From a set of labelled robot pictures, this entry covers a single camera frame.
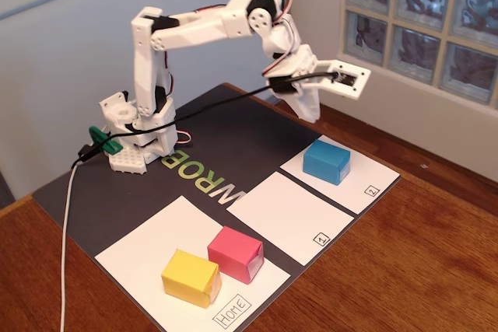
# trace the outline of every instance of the white robotic arm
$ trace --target white robotic arm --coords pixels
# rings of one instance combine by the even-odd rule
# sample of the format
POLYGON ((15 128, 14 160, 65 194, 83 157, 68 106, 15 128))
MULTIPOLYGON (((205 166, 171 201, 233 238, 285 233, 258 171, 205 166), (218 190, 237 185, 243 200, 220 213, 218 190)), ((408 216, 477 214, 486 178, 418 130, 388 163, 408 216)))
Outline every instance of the white robotic arm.
MULTIPOLYGON (((173 16, 163 16, 161 9, 144 8, 132 20, 136 107, 123 93, 100 102, 111 133, 149 130, 174 119, 173 99, 169 96, 173 82, 165 64, 165 52, 216 40, 250 37, 254 33, 261 37, 265 54, 274 59, 263 71, 266 84, 299 118, 315 122, 320 117, 319 89, 357 99, 370 71, 336 60, 319 61, 309 45, 301 44, 293 18, 287 12, 290 2, 284 9, 281 4, 282 0, 230 0, 226 5, 173 16), (283 79, 323 72, 337 72, 336 78, 322 75, 296 80, 292 85, 279 85, 283 79)), ((172 153, 177 131, 171 126, 119 139, 124 146, 121 152, 132 152, 143 163, 129 167, 118 162, 119 157, 110 156, 111 167, 143 173, 146 164, 172 153)))

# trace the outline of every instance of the white wall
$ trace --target white wall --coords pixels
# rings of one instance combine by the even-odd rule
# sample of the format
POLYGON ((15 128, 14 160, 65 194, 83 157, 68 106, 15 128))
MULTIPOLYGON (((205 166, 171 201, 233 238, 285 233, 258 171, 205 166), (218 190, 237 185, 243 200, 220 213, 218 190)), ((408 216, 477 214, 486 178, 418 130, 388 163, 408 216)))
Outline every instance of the white wall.
POLYGON ((342 53, 342 0, 294 0, 301 37, 319 58, 373 74, 358 101, 321 94, 325 105, 498 181, 498 110, 451 95, 342 53))
MULTIPOLYGON (((129 22, 146 5, 166 14, 228 0, 56 0, 0 21, 0 170, 15 197, 68 170, 98 102, 132 93, 129 22)), ((222 83, 264 85, 260 40, 231 40, 170 53, 177 106, 222 83)))

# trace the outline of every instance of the white cable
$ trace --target white cable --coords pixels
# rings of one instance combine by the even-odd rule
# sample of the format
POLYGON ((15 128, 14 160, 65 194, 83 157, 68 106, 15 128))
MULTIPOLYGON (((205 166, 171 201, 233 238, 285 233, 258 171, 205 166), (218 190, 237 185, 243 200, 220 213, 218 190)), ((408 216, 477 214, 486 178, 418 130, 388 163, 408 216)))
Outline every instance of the white cable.
POLYGON ((72 180, 75 177, 78 164, 72 169, 69 178, 68 195, 65 200, 64 224, 62 225, 62 255, 61 255, 61 332, 64 332, 65 323, 65 238, 68 231, 69 202, 71 200, 72 180))
POLYGON ((270 72, 275 66, 277 66, 278 64, 280 64, 284 58, 286 58, 287 56, 290 55, 290 52, 293 50, 294 48, 294 44, 296 43, 296 34, 294 34, 294 30, 293 30, 293 27, 290 25, 290 22, 288 19, 282 19, 282 21, 285 21, 286 22, 286 27, 287 27, 287 30, 289 31, 289 33, 293 36, 293 40, 292 40, 292 43, 290 44, 290 47, 289 49, 285 52, 285 54, 283 54, 282 56, 280 56, 279 58, 277 58, 275 61, 273 61, 264 71, 263 71, 263 75, 266 75, 268 72, 270 72))

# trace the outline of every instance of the wooden table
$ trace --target wooden table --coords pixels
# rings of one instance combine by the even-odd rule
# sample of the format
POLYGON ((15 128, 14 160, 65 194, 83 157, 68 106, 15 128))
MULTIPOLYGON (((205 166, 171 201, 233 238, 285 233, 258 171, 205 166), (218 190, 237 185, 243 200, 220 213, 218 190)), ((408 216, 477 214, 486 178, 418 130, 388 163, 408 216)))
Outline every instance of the wooden table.
MULTIPOLYGON (((498 330, 498 217, 388 166, 402 180, 247 331, 498 330)), ((60 256, 30 196, 0 211, 1 331, 58 330, 60 256)), ((157 330, 72 240, 66 287, 67 331, 157 330)))

